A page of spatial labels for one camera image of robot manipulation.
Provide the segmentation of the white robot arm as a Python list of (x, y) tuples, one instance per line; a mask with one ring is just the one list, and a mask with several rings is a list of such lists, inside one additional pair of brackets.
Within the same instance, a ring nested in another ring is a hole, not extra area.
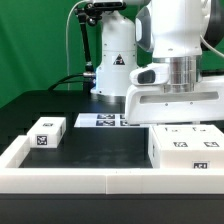
[(105, 14), (91, 93), (125, 101), (131, 125), (224, 120), (224, 75), (201, 74), (224, 37), (220, 0), (142, 0), (134, 22)]

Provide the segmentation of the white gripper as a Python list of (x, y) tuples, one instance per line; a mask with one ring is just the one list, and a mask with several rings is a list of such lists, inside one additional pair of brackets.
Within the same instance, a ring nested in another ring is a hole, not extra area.
[(161, 85), (131, 85), (125, 118), (144, 125), (224, 120), (224, 79), (204, 79), (182, 93), (164, 93)]

